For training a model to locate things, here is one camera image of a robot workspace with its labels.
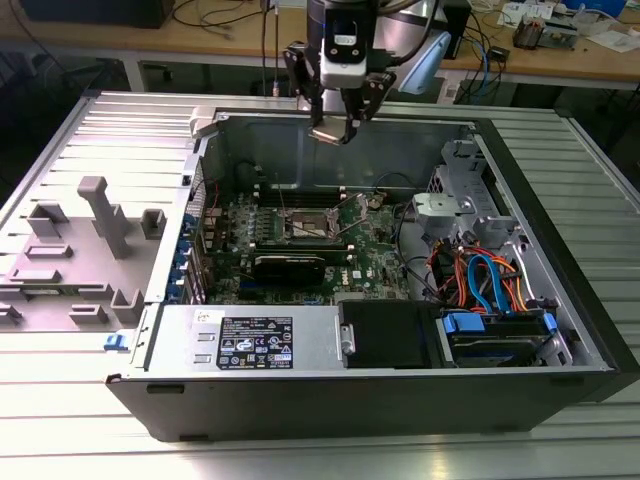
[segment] wooden workbench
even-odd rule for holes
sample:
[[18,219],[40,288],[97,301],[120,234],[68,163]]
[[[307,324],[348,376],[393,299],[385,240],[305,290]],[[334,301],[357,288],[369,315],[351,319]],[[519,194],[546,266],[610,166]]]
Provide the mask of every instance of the wooden workbench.
[[[234,5],[226,0],[201,0],[201,2],[202,10],[205,11]],[[216,21],[225,21],[258,9],[254,0],[232,12],[219,13],[211,18]],[[30,22],[23,12],[20,11],[19,14],[35,37],[54,52],[122,60],[134,90],[144,89],[143,76],[138,68],[138,63],[141,61],[233,65],[258,65],[260,61],[260,15],[234,23],[233,30],[230,31],[234,39],[226,40],[219,35],[208,33],[200,28],[184,26],[171,19],[159,30],[145,30],[102,25]],[[521,50],[513,47],[512,29],[495,26],[497,13],[490,14],[484,22],[483,15],[478,17],[483,31],[488,36],[494,37],[492,43],[511,50],[505,70],[506,81],[603,88],[632,88],[640,81],[640,49],[621,54],[586,39],[580,39],[574,51],[543,48],[535,51]],[[197,23],[193,4],[180,11],[180,18]],[[282,9],[280,18],[280,48],[295,40],[305,40],[305,10]],[[640,13],[626,9],[621,20],[640,24]],[[269,57],[274,55],[273,33],[273,15],[270,15],[266,41]],[[38,50],[16,22],[8,0],[0,0],[0,48],[18,51]],[[462,75],[475,71],[478,66],[479,62],[472,51],[471,44],[464,42],[458,58],[445,60],[441,70],[445,72],[445,76],[446,72],[454,72],[454,77],[459,81],[464,78]]]

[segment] floor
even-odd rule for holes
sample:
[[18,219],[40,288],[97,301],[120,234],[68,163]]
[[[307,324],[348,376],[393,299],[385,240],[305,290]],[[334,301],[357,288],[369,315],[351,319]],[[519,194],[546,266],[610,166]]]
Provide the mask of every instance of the floor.
[[[60,59],[66,71],[95,64],[86,59]],[[85,73],[63,81],[62,71],[50,59],[34,59],[38,75],[27,78],[11,70],[12,65],[0,56],[0,205],[28,171],[39,152],[45,147],[60,123],[65,119],[82,91],[89,87],[102,90],[128,90],[126,78],[117,64],[109,65],[99,76]],[[261,93],[261,71],[252,67],[209,67],[211,78],[206,85],[203,66],[191,64],[168,65],[172,80],[159,70],[147,72],[149,88],[157,92],[212,93],[257,95]],[[224,69],[224,75],[217,75]],[[273,78],[273,71],[267,77]],[[431,88],[418,97],[392,93],[393,101],[435,102],[440,89],[436,79]],[[281,82],[282,94],[288,92],[286,81]],[[589,134],[604,145],[611,131],[620,128],[620,118],[630,92],[617,94],[607,104],[610,92],[604,90],[541,87],[502,84],[496,94],[482,98],[480,105],[526,106],[533,108],[567,109]],[[632,184],[640,189],[640,122],[634,122],[610,156]]]

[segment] metal frame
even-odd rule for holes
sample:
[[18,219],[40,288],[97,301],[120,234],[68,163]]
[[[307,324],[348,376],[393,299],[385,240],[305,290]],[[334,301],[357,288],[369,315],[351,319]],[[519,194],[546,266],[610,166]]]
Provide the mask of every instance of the metal frame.
[[[281,116],[289,114],[298,116],[299,112],[278,111],[279,105],[265,105],[255,111],[249,108],[246,115]],[[107,379],[109,389],[142,421],[152,436],[165,441],[208,439],[259,439],[269,435],[282,438],[299,437],[299,425],[305,424],[304,434],[316,435],[381,435],[385,433],[411,434],[424,432],[465,432],[465,431],[513,431],[528,430],[560,409],[588,397],[590,400],[603,400],[613,393],[625,388],[640,378],[640,366],[631,351],[624,343],[621,335],[609,318],[577,262],[571,256],[564,240],[560,237],[551,219],[529,185],[511,151],[502,140],[493,122],[488,119],[474,118],[473,114],[447,115],[440,110],[439,115],[430,114],[433,107],[396,106],[393,113],[382,114],[378,121],[400,122],[440,122],[459,120],[462,124],[471,124],[478,144],[485,153],[487,162],[502,185],[507,199],[518,214],[525,233],[530,237],[543,267],[550,275],[555,288],[559,291],[560,301],[568,303],[570,316],[577,314],[584,327],[579,327],[580,336],[584,339],[587,350],[597,354],[595,363],[589,366],[571,368],[549,366],[536,368],[504,368],[504,369],[459,369],[459,370],[398,370],[393,374],[382,370],[301,370],[296,371],[192,371],[182,369],[180,362],[175,369],[168,371],[162,368],[146,369],[140,366],[149,365],[153,355],[168,355],[172,350],[155,351],[159,332],[163,331],[163,316],[178,315],[185,318],[192,316],[194,308],[210,310],[223,309],[227,315],[240,315],[244,306],[171,306],[165,309],[154,306],[149,323],[141,327],[140,337],[134,347],[136,358],[133,369],[119,371]],[[236,105],[216,105],[221,112],[239,112]],[[239,112],[245,115],[244,109]],[[272,311],[279,307],[260,307],[261,311]],[[333,307],[285,307],[291,316],[295,309],[300,316],[300,309],[331,309]],[[285,315],[284,309],[279,315]],[[163,331],[164,338],[171,327],[183,325],[182,321],[167,318],[169,330]],[[182,351],[182,344],[175,344]],[[600,355],[607,365],[598,363]],[[467,399],[464,392],[469,386],[475,388],[473,399]],[[349,401],[343,408],[335,411],[332,405],[337,400],[331,392],[340,390]],[[383,404],[394,398],[397,392],[404,392],[406,404],[400,412],[384,413],[376,407],[376,402],[369,404],[366,398],[375,397]],[[508,395],[509,391],[518,391],[519,411],[492,410],[490,398]],[[268,411],[263,406],[252,403],[260,392],[267,396],[278,396],[280,400],[269,405]],[[299,398],[305,392],[304,405],[301,402],[291,403],[289,398]],[[413,403],[414,396],[421,400],[420,407]],[[482,405],[486,420],[479,418],[471,405]],[[224,418],[207,413],[202,405],[216,405],[225,411]],[[422,408],[439,408],[442,416],[439,419],[423,418]],[[242,425],[242,412],[252,411],[255,421],[252,425]],[[308,412],[314,412],[313,419],[308,420]],[[275,428],[270,424],[270,415],[275,418],[288,418],[282,421],[282,427]],[[377,416],[375,426],[367,423],[367,418]],[[451,421],[441,418],[455,418],[455,426]]]
[[[168,115],[174,108],[170,105],[216,105],[233,99],[248,106],[264,105],[268,101],[205,95],[119,95],[123,102],[134,101],[140,105],[141,111],[152,115],[151,118]],[[461,118],[468,117],[472,110],[467,106],[423,106],[426,107],[433,114],[446,111]],[[384,108],[395,111],[397,106],[386,104]],[[549,110],[476,107],[473,111],[477,116],[497,119],[494,123],[501,134],[511,132],[508,138],[546,139],[545,134],[553,132],[537,127],[545,122],[528,120],[540,120],[544,113],[553,117],[554,128],[568,132]],[[84,108],[80,116],[88,113],[89,109]],[[519,133],[536,136],[519,137]],[[117,134],[106,133],[100,138],[109,139],[111,135]],[[617,172],[606,157],[601,157],[600,162]],[[523,170],[527,176],[535,175],[533,180],[528,177],[534,188],[536,181],[544,181],[536,180],[539,175],[554,173],[532,172],[526,167]],[[610,176],[602,170],[589,175],[612,185]],[[569,173],[561,172],[560,176],[566,183],[559,185],[570,185]],[[33,191],[37,185],[37,182],[23,185],[26,191],[20,193],[20,198],[28,198],[29,190]],[[15,212],[9,213],[7,220],[14,217]],[[598,227],[594,223],[596,226],[592,228],[609,228],[611,233],[625,231],[626,223],[607,222],[609,224],[610,227]],[[594,248],[607,245],[597,239],[593,241]],[[611,265],[606,261],[600,264],[605,269]],[[623,277],[629,281],[634,278]],[[638,298],[640,295],[628,300],[628,309],[638,305]],[[620,312],[618,328],[639,356],[638,315],[623,312],[626,304],[622,299],[614,300],[611,305]],[[6,433],[0,463],[5,476],[15,473],[22,478],[37,478],[46,471],[49,476],[69,479],[84,479],[87,475],[111,478],[115,464],[124,471],[164,476],[171,472],[185,480],[222,476],[233,480],[270,476],[282,480],[345,476],[368,480],[421,477],[577,480],[636,478],[640,474],[640,383],[602,404],[569,407],[527,433],[166,444],[149,436],[144,426],[99,384],[105,362],[124,365],[132,356],[101,353],[104,338],[104,334],[96,333],[0,334],[0,365],[20,366],[19,369],[0,368],[0,393],[4,399],[0,429]]]

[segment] gray plastic part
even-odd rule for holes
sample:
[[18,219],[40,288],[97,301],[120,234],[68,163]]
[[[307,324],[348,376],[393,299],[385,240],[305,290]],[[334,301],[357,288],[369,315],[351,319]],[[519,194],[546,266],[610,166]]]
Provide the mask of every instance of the gray plastic part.
[[164,211],[152,209],[142,212],[140,226],[147,240],[160,240],[166,224],[167,217],[164,216]]
[[57,270],[29,270],[17,268],[9,277],[12,282],[58,283],[62,275]]
[[42,241],[59,240],[60,233],[55,224],[67,223],[68,221],[62,208],[57,203],[40,202],[35,206],[31,215],[27,217],[27,222],[31,225],[33,233]]
[[69,316],[78,324],[107,323],[109,321],[102,305],[71,305]]
[[26,294],[22,293],[20,288],[3,288],[0,290],[0,300],[9,301],[9,300],[23,300],[27,301],[28,297]]
[[[131,253],[126,259],[119,261],[113,259],[107,242],[96,235],[92,218],[69,217],[69,223],[56,225],[65,243],[73,246],[73,255],[68,258],[27,257],[24,251],[29,247],[51,245],[32,235],[9,272],[17,269],[55,269],[62,275],[62,281],[20,284],[11,282],[8,276],[1,278],[0,303],[13,305],[22,314],[23,320],[17,327],[13,324],[0,324],[0,332],[16,329],[72,332],[131,328],[131,324],[125,327],[120,322],[111,309],[111,300],[116,290],[122,290],[127,300],[135,298],[136,290],[144,295],[160,241],[145,239],[138,218],[128,220],[130,231],[127,234],[127,244]],[[102,305],[109,322],[74,323],[69,317],[71,305],[83,302]]]
[[140,315],[144,309],[144,295],[140,290],[136,290],[133,294],[133,301],[131,304],[127,302],[122,290],[116,291],[111,301],[111,310],[115,313],[120,323],[123,324],[137,324],[140,321]]
[[113,297],[113,288],[105,283],[99,288],[79,288],[78,293],[85,300],[105,300]]
[[78,186],[78,195],[84,198],[93,210],[98,228],[104,235],[109,249],[115,259],[126,258],[130,252],[124,239],[124,231],[120,216],[114,215],[113,207],[109,204],[105,190],[107,181],[104,177],[83,177]]
[[69,258],[73,250],[69,245],[32,245],[24,254],[32,260],[40,258]]
[[[122,210],[122,207],[120,205],[111,205],[111,208],[113,208],[113,216],[116,219],[116,224],[120,226],[122,234],[126,237],[127,233],[129,233],[129,230],[131,229],[129,220],[127,220],[127,218],[124,216],[124,211]],[[98,224],[97,220],[92,220],[92,222],[98,236],[100,238],[104,238],[102,228]]]
[[22,315],[11,305],[0,305],[0,324],[17,325]]

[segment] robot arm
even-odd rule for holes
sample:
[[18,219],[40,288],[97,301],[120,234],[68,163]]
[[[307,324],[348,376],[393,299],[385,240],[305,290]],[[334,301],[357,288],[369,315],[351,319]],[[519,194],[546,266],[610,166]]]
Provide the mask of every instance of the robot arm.
[[[296,93],[311,109],[311,136],[334,145],[346,144],[361,122],[371,120],[396,82],[393,71],[411,60],[429,37],[432,13],[420,42],[402,57],[374,48],[378,17],[422,0],[380,5],[378,0],[308,0],[306,45],[290,45],[285,64]],[[440,0],[433,3],[436,12]],[[340,92],[346,119],[325,117],[323,94]]]

